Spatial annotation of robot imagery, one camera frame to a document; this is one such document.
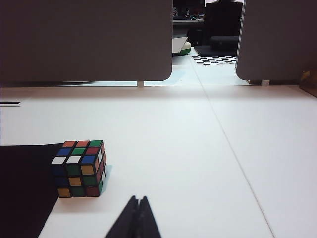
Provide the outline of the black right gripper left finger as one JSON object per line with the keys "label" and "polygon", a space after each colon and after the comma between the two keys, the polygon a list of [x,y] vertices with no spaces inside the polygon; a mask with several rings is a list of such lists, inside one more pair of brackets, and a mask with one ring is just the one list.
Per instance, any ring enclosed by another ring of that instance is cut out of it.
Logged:
{"label": "black right gripper left finger", "polygon": [[106,238],[131,238],[135,225],[138,199],[133,195],[106,234]]}

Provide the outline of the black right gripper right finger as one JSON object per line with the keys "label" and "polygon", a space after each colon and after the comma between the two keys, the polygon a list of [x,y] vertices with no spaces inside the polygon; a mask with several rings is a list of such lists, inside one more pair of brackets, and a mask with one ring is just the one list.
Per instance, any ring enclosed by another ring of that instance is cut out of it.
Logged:
{"label": "black right gripper right finger", "polygon": [[160,238],[156,220],[151,210],[148,198],[144,196],[137,204],[134,222],[134,238]]}

